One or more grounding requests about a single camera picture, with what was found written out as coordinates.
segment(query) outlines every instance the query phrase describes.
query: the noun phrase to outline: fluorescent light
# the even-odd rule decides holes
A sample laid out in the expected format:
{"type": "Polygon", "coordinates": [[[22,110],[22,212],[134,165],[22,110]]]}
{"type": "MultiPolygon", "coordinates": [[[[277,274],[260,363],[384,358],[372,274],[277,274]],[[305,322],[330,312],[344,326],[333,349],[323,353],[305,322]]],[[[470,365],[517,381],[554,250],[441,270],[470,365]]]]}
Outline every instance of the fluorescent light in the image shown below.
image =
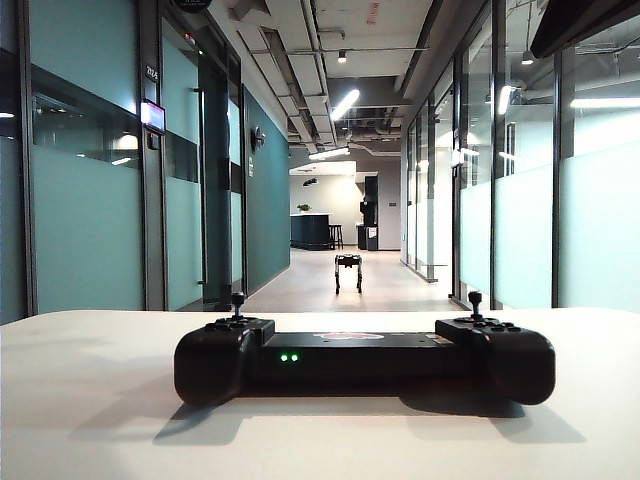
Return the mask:
{"type": "Polygon", "coordinates": [[[535,57],[531,50],[527,50],[522,54],[522,65],[531,65],[535,61],[535,57]]]}
{"type": "Polygon", "coordinates": [[[123,163],[127,163],[130,161],[131,161],[131,158],[124,157],[124,158],[121,158],[120,160],[114,160],[113,162],[111,162],[111,165],[122,165],[123,163]]]}
{"type": "Polygon", "coordinates": [[[324,160],[325,158],[337,157],[339,155],[349,155],[349,147],[336,148],[334,150],[325,150],[323,152],[312,153],[309,155],[310,160],[324,160]]]}
{"type": "Polygon", "coordinates": [[[468,148],[461,148],[460,152],[471,157],[477,157],[478,155],[480,155],[480,152],[476,152],[475,150],[470,150],[468,148]]]}
{"type": "Polygon", "coordinates": [[[498,100],[498,115],[504,115],[509,108],[511,101],[511,92],[515,90],[511,85],[505,85],[500,89],[500,97],[498,100]]]}
{"type": "Polygon", "coordinates": [[[114,142],[115,150],[137,150],[138,149],[138,137],[131,135],[130,133],[123,135],[116,139],[114,142]]]}
{"type": "Polygon", "coordinates": [[[460,150],[453,150],[451,152],[451,168],[464,164],[464,155],[460,150]]]}
{"type": "Polygon", "coordinates": [[[518,159],[515,155],[511,155],[510,153],[507,153],[507,152],[499,152],[498,155],[500,155],[505,160],[517,160],[518,159]]]}
{"type": "Polygon", "coordinates": [[[640,98],[576,98],[571,108],[638,108],[640,98]]]}
{"type": "Polygon", "coordinates": [[[342,118],[342,116],[347,113],[356,100],[360,97],[360,90],[354,88],[342,99],[342,101],[338,104],[333,112],[331,112],[331,120],[334,122],[342,118]]]}

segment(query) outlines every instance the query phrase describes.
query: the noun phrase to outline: corridor floor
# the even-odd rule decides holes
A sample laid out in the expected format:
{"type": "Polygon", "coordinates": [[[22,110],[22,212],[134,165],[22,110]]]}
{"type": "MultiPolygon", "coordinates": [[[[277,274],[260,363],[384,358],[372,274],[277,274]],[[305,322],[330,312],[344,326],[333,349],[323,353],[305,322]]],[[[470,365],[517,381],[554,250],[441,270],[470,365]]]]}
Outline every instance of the corridor floor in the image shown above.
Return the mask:
{"type": "Polygon", "coordinates": [[[291,266],[246,302],[251,312],[407,312],[460,310],[447,298],[444,284],[428,284],[400,263],[400,252],[357,249],[312,252],[291,249],[291,266]],[[356,289],[357,269],[340,267],[335,293],[334,257],[362,255],[363,293],[356,289]]]}

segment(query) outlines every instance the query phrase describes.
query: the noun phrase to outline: game controller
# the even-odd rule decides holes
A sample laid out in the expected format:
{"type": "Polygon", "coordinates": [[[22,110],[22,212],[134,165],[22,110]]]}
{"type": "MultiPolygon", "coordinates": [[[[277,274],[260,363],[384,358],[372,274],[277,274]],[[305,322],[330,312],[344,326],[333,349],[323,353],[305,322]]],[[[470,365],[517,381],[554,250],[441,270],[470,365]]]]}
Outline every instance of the game controller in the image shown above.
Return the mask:
{"type": "Polygon", "coordinates": [[[555,352],[537,332],[484,318],[479,292],[469,317],[437,320],[435,332],[276,333],[273,320],[235,313],[186,334],[174,381],[189,405],[220,405],[247,386],[414,384],[434,377],[488,378],[496,392],[534,405],[555,386],[555,352]]]}

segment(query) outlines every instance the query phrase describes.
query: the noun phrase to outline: white table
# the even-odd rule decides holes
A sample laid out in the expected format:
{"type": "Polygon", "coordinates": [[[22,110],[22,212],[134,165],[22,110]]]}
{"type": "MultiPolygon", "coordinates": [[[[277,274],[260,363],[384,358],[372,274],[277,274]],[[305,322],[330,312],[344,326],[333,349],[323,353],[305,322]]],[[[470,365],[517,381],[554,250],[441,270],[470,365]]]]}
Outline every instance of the white table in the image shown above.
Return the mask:
{"type": "MultiPolygon", "coordinates": [[[[281,331],[431,331],[459,315],[265,317],[281,331]]],[[[2,327],[2,478],[640,478],[640,315],[496,313],[556,348],[555,392],[519,418],[417,410],[393,396],[239,398],[185,413],[173,351],[217,316],[73,311],[2,327]]]]}

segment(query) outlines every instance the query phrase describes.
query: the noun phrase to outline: white wall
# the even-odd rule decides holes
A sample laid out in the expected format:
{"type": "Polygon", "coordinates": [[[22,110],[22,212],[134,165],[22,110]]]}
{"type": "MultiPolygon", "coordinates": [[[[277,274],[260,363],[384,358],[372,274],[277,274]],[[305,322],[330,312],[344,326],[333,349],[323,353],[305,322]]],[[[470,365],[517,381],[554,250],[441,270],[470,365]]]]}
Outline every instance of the white wall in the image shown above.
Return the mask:
{"type": "Polygon", "coordinates": [[[356,245],[358,237],[356,223],[361,223],[360,202],[363,192],[355,184],[352,175],[290,175],[290,210],[298,213],[296,205],[307,203],[312,212],[329,213],[329,223],[342,225],[342,238],[345,245],[356,245]],[[318,183],[303,187],[302,183],[310,178],[318,183]]]}
{"type": "MultiPolygon", "coordinates": [[[[351,157],[357,155],[352,151],[351,157]]],[[[357,159],[359,172],[378,172],[378,248],[400,250],[402,230],[400,227],[400,159],[357,159]]]]}

